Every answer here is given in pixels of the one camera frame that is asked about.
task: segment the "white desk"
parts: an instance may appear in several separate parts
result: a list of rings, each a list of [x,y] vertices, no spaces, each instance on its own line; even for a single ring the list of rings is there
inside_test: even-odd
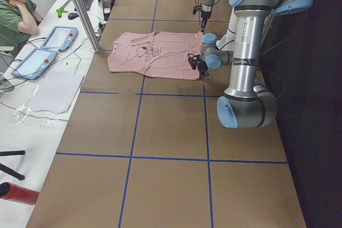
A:
[[[55,2],[39,26],[39,35],[30,38],[31,41],[35,38],[46,37],[56,25],[77,27],[79,33],[74,44],[65,53],[59,53],[56,59],[57,61],[73,52],[81,45],[82,41],[87,38],[80,18],[68,20],[67,13],[63,13],[61,18],[57,18],[56,9],[61,7],[66,1],[67,0],[57,0]],[[70,2],[65,10],[74,12],[73,2]],[[88,16],[94,28],[96,28],[98,22],[103,19],[102,9],[98,6],[97,0],[94,0],[91,9],[88,11]],[[34,42],[37,47],[40,47],[42,43],[43,40]],[[25,45],[18,54],[17,59],[22,60],[33,48],[34,46],[31,44]],[[76,55],[71,54],[68,58],[52,65],[50,69],[56,72],[74,73],[76,66],[79,63],[76,73],[86,75],[94,54],[89,40],[87,40],[76,53],[80,56],[81,61]],[[18,62],[14,62],[11,67],[16,67],[16,65],[18,65]],[[14,78],[10,75],[10,72],[11,69],[9,68],[5,73],[6,78]],[[35,87],[42,79],[44,78],[27,81],[17,86],[12,92],[3,94],[0,101],[16,109],[20,106],[27,106]],[[16,85],[23,80],[14,79],[10,81],[13,85]],[[58,117],[59,119],[68,120],[77,96],[78,93],[66,113],[56,115],[49,112],[29,112],[29,114],[52,118]],[[3,182],[10,182],[40,191],[67,122],[56,121],[48,125],[48,119],[36,119],[34,117],[24,117],[23,115],[16,116],[15,114],[17,113],[17,111],[0,104],[0,134],[2,138],[0,141],[0,151],[25,150],[26,155],[3,156],[0,158],[0,163],[25,175],[25,179],[19,181],[0,171],[0,184]],[[8,200],[0,200],[0,227],[25,227],[33,209],[34,206]]]

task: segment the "black clamp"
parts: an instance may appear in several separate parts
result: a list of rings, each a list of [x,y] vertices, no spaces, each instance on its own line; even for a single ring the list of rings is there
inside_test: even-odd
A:
[[[188,54],[188,62],[193,70],[197,69],[199,71],[199,78],[207,77],[209,76],[207,63],[202,61],[199,56],[199,54],[196,56],[194,54]]]

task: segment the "man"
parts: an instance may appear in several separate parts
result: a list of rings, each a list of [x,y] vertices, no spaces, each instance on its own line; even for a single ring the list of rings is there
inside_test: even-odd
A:
[[[0,0],[0,45],[13,46],[16,56],[32,35],[39,33],[42,17],[31,0]]]

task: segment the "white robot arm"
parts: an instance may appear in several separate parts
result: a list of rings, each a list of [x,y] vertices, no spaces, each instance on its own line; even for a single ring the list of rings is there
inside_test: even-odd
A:
[[[201,17],[209,19],[214,0],[204,0]],[[229,0],[237,18],[234,53],[219,50],[216,36],[205,34],[201,60],[208,68],[231,64],[229,87],[217,101],[217,114],[227,128],[263,127],[277,113],[277,102],[271,92],[256,77],[265,18],[286,15],[310,8],[313,0]],[[202,22],[204,30],[206,20]]]

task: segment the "folded t-shirt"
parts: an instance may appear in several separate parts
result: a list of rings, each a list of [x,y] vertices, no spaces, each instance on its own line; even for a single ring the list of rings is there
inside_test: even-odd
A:
[[[200,54],[203,34],[152,32],[123,33],[108,56],[111,72],[137,72],[149,77],[199,79],[188,54]]]

